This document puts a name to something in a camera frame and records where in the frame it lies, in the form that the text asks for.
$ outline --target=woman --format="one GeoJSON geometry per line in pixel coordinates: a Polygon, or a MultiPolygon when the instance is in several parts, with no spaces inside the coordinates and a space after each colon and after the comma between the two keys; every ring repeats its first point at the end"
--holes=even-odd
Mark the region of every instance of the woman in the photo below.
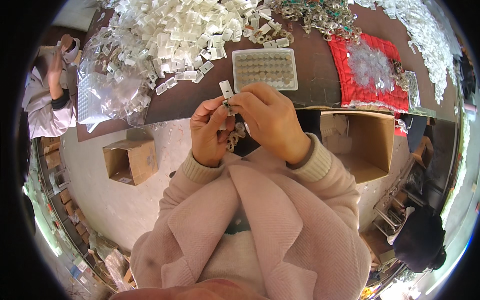
{"type": "Polygon", "coordinates": [[[76,65],[80,40],[63,35],[55,48],[40,48],[25,83],[22,108],[30,138],[57,137],[76,126],[76,65]]]}
{"type": "Polygon", "coordinates": [[[226,153],[234,122],[222,100],[192,116],[192,150],[132,250],[139,289],[114,298],[357,299],[371,258],[353,176],[263,83],[229,100],[261,147],[243,158],[226,153]],[[217,133],[225,120],[228,130],[217,133]]]}

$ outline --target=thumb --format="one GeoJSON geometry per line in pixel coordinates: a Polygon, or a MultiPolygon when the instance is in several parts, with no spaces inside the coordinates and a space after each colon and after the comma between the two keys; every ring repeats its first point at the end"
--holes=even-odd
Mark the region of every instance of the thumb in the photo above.
{"type": "Polygon", "coordinates": [[[222,123],[227,119],[228,109],[224,105],[220,105],[213,115],[210,117],[210,120],[205,125],[208,131],[217,132],[220,129],[222,123]]]}

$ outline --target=red cushion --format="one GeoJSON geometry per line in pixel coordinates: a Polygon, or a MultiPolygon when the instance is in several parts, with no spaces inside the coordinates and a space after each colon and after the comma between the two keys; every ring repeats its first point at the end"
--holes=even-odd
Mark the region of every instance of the red cushion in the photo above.
{"type": "MultiPolygon", "coordinates": [[[[361,34],[367,44],[372,48],[377,48],[390,59],[400,61],[400,55],[396,47],[389,41],[384,41],[374,36],[361,34]]],[[[361,105],[375,105],[379,108],[387,108],[395,112],[408,113],[408,93],[395,85],[393,92],[381,92],[376,95],[371,91],[359,86],[353,81],[352,71],[347,63],[347,50],[344,40],[336,39],[328,42],[332,51],[333,59],[338,70],[340,78],[340,87],[342,90],[342,107],[357,107],[361,105]]]]}

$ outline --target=cream knit cuff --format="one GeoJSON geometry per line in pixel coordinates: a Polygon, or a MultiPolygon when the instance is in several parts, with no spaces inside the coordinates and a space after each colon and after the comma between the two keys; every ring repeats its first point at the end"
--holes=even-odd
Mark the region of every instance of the cream knit cuff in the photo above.
{"type": "Polygon", "coordinates": [[[332,165],[332,154],[318,140],[313,133],[306,133],[313,143],[313,152],[310,159],[300,168],[293,169],[301,180],[306,182],[319,181],[327,175],[332,165]]]}
{"type": "Polygon", "coordinates": [[[217,179],[220,174],[222,174],[225,169],[225,163],[221,160],[220,165],[217,168],[205,167],[193,158],[192,150],[190,150],[181,167],[183,173],[191,181],[199,184],[207,184],[217,179]]]}

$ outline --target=pink coat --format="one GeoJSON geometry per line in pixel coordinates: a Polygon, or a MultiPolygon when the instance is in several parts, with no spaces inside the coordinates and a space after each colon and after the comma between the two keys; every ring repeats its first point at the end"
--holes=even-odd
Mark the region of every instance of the pink coat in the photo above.
{"type": "Polygon", "coordinates": [[[219,168],[190,153],[153,230],[133,247],[137,286],[197,282],[241,201],[270,299],[357,299],[371,264],[358,233],[360,195],[340,160],[309,136],[313,154],[296,170],[261,147],[226,155],[219,168]]]}

